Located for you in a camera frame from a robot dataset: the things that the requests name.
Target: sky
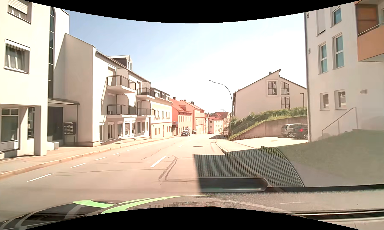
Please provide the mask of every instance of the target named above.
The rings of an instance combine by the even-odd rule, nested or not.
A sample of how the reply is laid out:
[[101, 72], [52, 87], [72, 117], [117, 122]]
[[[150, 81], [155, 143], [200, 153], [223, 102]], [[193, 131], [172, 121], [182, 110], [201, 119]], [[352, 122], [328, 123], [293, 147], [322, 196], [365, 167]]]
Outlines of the sky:
[[133, 71], [205, 112], [230, 112], [233, 95], [281, 69], [306, 86], [303, 13], [230, 23], [153, 23], [66, 10], [70, 34], [108, 56], [130, 55]]

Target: street lamp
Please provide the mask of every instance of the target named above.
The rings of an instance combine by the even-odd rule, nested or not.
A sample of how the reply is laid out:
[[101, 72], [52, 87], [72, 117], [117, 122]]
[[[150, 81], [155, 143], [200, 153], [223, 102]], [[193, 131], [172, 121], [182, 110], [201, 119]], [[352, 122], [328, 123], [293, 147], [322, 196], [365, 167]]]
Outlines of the street lamp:
[[232, 110], [231, 110], [231, 113], [233, 113], [233, 98], [232, 98], [232, 94], [230, 93], [230, 90], [226, 87], [226, 89], [227, 89], [227, 91], [229, 91], [229, 94], [230, 94], [230, 100], [232, 101]]
[[304, 109], [304, 93], [303, 93], [303, 92], [301, 92], [300, 94], [302, 94], [302, 95], [303, 95], [303, 109]]

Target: curb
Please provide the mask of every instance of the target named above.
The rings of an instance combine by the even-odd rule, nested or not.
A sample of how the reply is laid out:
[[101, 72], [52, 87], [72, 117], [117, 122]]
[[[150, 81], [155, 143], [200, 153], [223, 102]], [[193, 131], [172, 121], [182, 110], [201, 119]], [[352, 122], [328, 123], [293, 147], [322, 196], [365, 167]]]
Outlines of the curb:
[[63, 163], [63, 162], [66, 162], [66, 161], [74, 160], [74, 159], [85, 157], [85, 156], [92, 155], [92, 154], [102, 153], [102, 152], [106, 152], [106, 151], [110, 151], [110, 150], [114, 150], [114, 149], [121, 149], [121, 148], [125, 148], [125, 147], [128, 147], [128, 146], [144, 144], [144, 143], [149, 143], [149, 142], [155, 142], [155, 141], [159, 141], [159, 140], [163, 140], [163, 139], [169, 139], [169, 138], [175, 138], [175, 137], [178, 137], [178, 136], [171, 136], [171, 137], [168, 137], [168, 138], [162, 138], [162, 139], [158, 139], [158, 140], [145, 141], [143, 143], [120, 145], [120, 146], [117, 146], [117, 147], [112, 147], [112, 148], [109, 148], [109, 149], [96, 150], [96, 151], [88, 152], [88, 153], [85, 153], [85, 154], [77, 154], [77, 155], [74, 155], [74, 156], [69, 156], [69, 157], [66, 157], [66, 158], [58, 159], [58, 160], [48, 161], [48, 162], [40, 163], [40, 164], [37, 164], [37, 165], [29, 166], [29, 167], [18, 169], [18, 170], [12, 170], [12, 171], [3, 172], [3, 173], [0, 173], [0, 179], [11, 177], [12, 175], [22, 174], [22, 173], [29, 172], [29, 171], [32, 171], [32, 170], [38, 170], [38, 169], [41, 169], [41, 168], [45, 168], [47, 166], [55, 165], [55, 164], [58, 164], [58, 163]]

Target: sidewalk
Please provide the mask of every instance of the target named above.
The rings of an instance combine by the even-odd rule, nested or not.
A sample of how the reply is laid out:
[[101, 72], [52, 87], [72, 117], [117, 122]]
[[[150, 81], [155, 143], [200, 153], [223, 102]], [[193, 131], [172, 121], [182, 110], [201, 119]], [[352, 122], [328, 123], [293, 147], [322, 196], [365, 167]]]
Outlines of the sidewalk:
[[0, 161], [0, 179], [12, 175], [18, 175], [28, 171], [44, 168], [57, 163], [73, 160], [86, 155], [97, 154], [113, 149], [120, 149], [127, 146], [154, 142], [168, 138], [154, 138], [144, 140], [122, 140], [112, 144], [97, 147], [60, 147], [59, 150], [47, 151], [45, 156], [24, 155], [16, 158], [9, 158]]

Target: dark car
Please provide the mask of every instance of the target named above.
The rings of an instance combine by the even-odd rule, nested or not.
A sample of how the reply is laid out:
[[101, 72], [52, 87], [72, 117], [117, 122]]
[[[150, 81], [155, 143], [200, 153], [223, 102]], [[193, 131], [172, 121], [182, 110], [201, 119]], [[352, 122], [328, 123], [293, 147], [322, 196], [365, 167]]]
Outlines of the dark car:
[[180, 135], [181, 136], [190, 136], [191, 134], [189, 133], [189, 131], [184, 130], [184, 131], [182, 131], [182, 133]]
[[299, 138], [308, 139], [308, 125], [302, 124], [302, 125], [296, 126], [293, 130], [293, 135], [297, 139]]

